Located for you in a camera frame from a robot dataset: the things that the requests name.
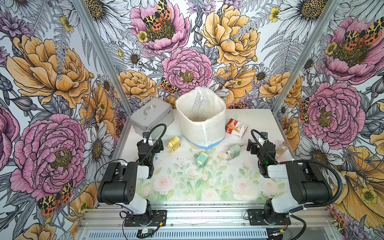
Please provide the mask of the red white bandage box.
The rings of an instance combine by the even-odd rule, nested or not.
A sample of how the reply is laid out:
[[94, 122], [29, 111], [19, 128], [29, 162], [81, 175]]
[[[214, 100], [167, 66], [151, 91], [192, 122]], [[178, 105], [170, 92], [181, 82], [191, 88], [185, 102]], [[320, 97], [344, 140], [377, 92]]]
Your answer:
[[225, 129], [226, 129], [226, 133], [241, 139], [244, 133], [246, 132], [247, 128], [248, 128], [247, 125], [237, 120], [230, 119]]

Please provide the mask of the pink pencil sharpener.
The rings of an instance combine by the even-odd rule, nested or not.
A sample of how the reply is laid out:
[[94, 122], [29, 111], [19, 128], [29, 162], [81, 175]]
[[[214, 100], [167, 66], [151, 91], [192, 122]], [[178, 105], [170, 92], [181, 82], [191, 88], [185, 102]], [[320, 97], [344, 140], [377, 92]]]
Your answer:
[[277, 161], [278, 163], [282, 163], [282, 162], [286, 162], [287, 159], [286, 159], [284, 156], [278, 156], [278, 157], [276, 158], [276, 161]]

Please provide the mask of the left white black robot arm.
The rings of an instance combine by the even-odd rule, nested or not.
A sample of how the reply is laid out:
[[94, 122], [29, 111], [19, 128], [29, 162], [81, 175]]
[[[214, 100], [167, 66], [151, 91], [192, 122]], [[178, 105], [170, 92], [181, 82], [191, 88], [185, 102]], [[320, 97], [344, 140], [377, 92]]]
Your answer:
[[152, 178], [155, 156], [164, 150], [162, 137], [166, 130], [166, 124], [158, 124], [137, 143], [139, 158], [135, 162], [123, 165], [123, 159], [118, 159], [102, 165], [106, 171], [97, 190], [98, 202], [121, 207], [130, 223], [147, 226], [155, 218], [150, 201], [136, 193], [136, 185], [138, 180]]

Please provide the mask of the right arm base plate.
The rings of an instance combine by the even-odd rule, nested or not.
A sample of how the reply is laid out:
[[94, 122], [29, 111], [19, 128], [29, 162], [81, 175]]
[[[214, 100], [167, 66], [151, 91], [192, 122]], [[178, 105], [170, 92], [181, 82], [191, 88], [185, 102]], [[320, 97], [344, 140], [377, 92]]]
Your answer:
[[289, 226], [291, 220], [288, 215], [265, 213], [262, 209], [249, 209], [247, 210], [246, 217], [251, 226]]

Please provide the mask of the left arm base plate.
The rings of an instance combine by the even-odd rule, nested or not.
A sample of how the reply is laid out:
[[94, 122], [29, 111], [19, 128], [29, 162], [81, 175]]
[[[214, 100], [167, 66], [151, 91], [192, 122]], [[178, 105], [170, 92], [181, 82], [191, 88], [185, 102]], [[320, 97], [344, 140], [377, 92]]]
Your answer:
[[152, 210], [143, 215], [128, 215], [124, 227], [164, 227], [167, 221], [167, 210]]

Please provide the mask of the yellow pencil sharpener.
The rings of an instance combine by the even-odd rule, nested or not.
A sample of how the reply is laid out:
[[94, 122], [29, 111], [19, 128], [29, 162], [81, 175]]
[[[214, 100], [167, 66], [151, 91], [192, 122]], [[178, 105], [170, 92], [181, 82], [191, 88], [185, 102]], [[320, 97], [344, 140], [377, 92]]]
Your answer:
[[170, 149], [170, 154], [175, 152], [178, 148], [180, 148], [180, 146], [181, 146], [180, 139], [177, 136], [173, 137], [168, 142], [168, 148]]

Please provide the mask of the grey-green pencil sharpener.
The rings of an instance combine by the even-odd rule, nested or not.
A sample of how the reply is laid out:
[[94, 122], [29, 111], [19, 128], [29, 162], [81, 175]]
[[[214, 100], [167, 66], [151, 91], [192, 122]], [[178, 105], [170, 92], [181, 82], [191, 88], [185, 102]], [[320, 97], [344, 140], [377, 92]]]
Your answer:
[[242, 151], [242, 147], [244, 145], [233, 145], [231, 146], [227, 151], [226, 151], [226, 155], [227, 155], [227, 160], [232, 160], [234, 158], [237, 158], [240, 154], [241, 154], [241, 151]]

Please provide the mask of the white lined trash bin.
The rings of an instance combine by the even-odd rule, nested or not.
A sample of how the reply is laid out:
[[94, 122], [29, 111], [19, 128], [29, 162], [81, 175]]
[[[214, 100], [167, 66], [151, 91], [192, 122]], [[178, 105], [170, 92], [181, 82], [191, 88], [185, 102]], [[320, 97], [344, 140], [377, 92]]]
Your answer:
[[226, 136], [226, 104], [214, 91], [197, 87], [176, 100], [183, 137], [193, 146], [210, 150]]

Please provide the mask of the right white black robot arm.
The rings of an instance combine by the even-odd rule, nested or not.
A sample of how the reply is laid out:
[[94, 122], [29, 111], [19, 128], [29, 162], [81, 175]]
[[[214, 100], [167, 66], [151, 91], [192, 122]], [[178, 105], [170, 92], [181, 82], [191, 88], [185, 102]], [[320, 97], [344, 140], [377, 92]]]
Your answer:
[[258, 168], [266, 179], [283, 179], [289, 183], [289, 191], [268, 199], [262, 211], [268, 225], [276, 219], [289, 218], [292, 213], [308, 208], [325, 207], [334, 203], [342, 194], [344, 183], [338, 171], [316, 160], [275, 159], [276, 145], [266, 135], [252, 129], [254, 139], [248, 141], [247, 150], [258, 157]]

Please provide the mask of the silver aluminium case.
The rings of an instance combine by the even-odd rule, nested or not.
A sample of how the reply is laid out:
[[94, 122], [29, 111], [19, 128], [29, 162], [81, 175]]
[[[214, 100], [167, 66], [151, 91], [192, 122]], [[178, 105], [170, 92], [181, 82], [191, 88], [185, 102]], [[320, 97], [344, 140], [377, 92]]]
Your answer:
[[165, 124], [168, 127], [174, 121], [173, 107], [163, 100], [154, 98], [133, 113], [130, 120], [135, 132], [142, 135], [158, 124]]

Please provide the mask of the small glass jar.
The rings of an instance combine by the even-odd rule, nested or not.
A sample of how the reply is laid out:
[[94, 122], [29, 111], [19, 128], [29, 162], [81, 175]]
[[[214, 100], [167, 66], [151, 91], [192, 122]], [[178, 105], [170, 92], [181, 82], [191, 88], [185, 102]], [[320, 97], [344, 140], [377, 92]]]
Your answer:
[[282, 156], [288, 150], [288, 148], [289, 148], [289, 143], [282, 142], [280, 145], [277, 146], [276, 154]]

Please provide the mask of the teal square pencil sharpener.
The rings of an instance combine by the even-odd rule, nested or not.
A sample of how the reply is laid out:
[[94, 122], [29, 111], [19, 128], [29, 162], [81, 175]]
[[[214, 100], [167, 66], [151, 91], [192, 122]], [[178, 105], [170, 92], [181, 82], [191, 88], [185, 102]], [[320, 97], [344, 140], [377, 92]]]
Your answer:
[[196, 158], [196, 165], [198, 168], [203, 168], [206, 165], [208, 158], [208, 154], [201, 152]]

